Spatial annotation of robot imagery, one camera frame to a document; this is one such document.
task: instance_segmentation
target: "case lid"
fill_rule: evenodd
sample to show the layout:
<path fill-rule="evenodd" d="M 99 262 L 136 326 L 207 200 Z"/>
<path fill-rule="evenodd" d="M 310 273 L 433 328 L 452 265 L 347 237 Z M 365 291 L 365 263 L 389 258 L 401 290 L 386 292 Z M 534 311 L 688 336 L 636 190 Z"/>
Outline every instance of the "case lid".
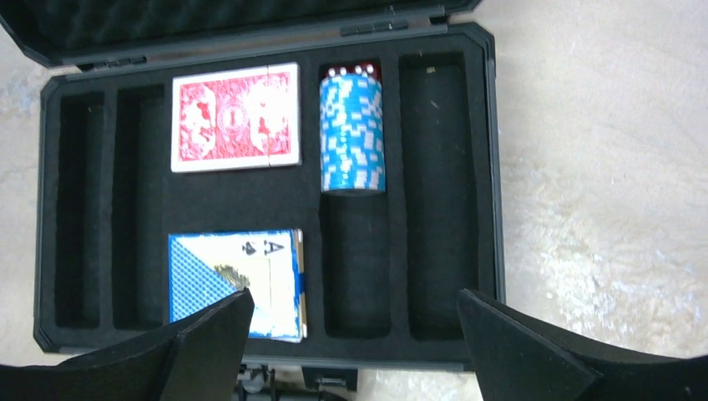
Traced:
<path fill-rule="evenodd" d="M 45 67 L 137 63 L 164 48 L 253 33 L 278 38 L 292 29 L 353 18 L 442 8 L 442 15 L 481 0 L 4 0 L 0 23 L 29 58 Z"/>

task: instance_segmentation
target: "black foam insert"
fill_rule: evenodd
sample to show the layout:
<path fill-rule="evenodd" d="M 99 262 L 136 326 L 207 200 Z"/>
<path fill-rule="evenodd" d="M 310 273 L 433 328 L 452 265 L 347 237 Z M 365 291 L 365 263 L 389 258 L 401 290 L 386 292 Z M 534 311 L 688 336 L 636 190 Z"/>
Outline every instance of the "black foam insert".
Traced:
<path fill-rule="evenodd" d="M 239 29 L 253 32 L 278 23 L 306 23 L 345 13 L 384 13 L 389 7 L 434 6 L 426 0 L 21 0 L 16 24 L 33 25 L 46 40 L 66 49 L 127 43 Z M 457 8 L 464 3 L 452 0 Z"/>
<path fill-rule="evenodd" d="M 96 348 L 167 323 L 170 233 L 301 228 L 308 337 L 251 339 L 246 359 L 466 363 L 457 290 L 495 294 L 490 277 L 500 268 L 489 245 L 486 57 L 464 28 L 451 28 L 444 36 L 54 79 L 43 96 L 42 336 Z M 382 69 L 387 192 L 323 195 L 321 71 L 362 60 Z M 287 62 L 301 69 L 302 165 L 170 171 L 172 78 Z"/>

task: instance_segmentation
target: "open case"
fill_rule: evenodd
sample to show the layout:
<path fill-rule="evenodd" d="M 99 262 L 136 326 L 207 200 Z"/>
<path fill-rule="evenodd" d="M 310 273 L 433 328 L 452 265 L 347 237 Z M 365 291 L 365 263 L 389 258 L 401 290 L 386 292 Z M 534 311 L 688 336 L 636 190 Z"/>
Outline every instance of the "open case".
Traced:
<path fill-rule="evenodd" d="M 44 66 L 35 338 L 102 348 L 168 322 L 170 233 L 301 228 L 307 338 L 245 362 L 471 369 L 458 290 L 503 301 L 493 37 L 479 0 L 15 0 L 3 26 Z M 382 70 L 387 192 L 320 192 L 319 83 Z M 172 79 L 296 62 L 302 164 L 174 174 Z"/>

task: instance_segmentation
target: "red playing card deck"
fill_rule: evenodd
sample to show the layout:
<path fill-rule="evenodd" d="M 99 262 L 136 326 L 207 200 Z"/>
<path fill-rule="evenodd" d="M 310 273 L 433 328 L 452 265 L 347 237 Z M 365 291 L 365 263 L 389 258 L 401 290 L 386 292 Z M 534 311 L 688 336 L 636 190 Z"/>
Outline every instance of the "red playing card deck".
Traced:
<path fill-rule="evenodd" d="M 296 63 L 175 78 L 175 173 L 299 165 Z"/>

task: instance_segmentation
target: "gray surface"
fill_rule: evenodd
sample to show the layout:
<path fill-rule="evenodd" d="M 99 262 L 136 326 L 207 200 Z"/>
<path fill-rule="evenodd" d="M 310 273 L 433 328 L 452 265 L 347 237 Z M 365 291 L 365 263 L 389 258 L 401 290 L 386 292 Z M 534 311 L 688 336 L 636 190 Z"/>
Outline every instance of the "gray surface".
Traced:
<path fill-rule="evenodd" d="M 508 304 L 641 351 L 708 353 L 708 3 L 485 0 Z M 38 92 L 0 35 L 0 363 L 32 339 Z M 480 399 L 472 374 L 367 371 L 359 399 Z"/>

